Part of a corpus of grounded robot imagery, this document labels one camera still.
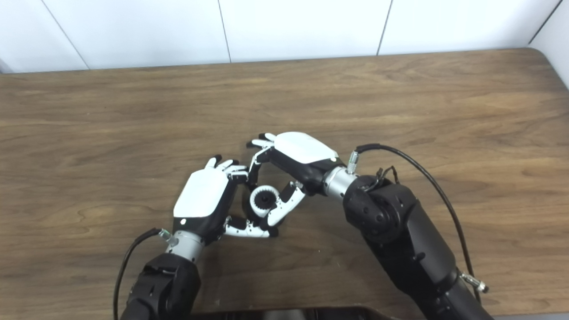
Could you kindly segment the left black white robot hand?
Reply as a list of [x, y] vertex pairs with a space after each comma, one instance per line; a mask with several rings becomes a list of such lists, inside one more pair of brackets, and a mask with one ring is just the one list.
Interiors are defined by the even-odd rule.
[[262, 230], [244, 217], [230, 215], [238, 185], [248, 181], [248, 167], [221, 158], [215, 155], [203, 169], [191, 173], [173, 207], [173, 230], [197, 235], [205, 246], [224, 235], [278, 237], [277, 228]]

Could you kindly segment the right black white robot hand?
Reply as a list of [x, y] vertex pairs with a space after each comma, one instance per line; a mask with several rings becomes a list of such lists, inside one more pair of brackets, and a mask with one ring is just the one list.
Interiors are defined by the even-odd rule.
[[[278, 227], [305, 196], [330, 197], [333, 180], [347, 168], [335, 150], [306, 133], [262, 133], [258, 139], [248, 142], [247, 147], [259, 149], [252, 156], [246, 184], [250, 190], [250, 206], [256, 215], [253, 222], [262, 230]], [[265, 163], [276, 166], [293, 178], [281, 192], [270, 197], [272, 201], [268, 208], [261, 205], [270, 186], [258, 184], [259, 171]]]

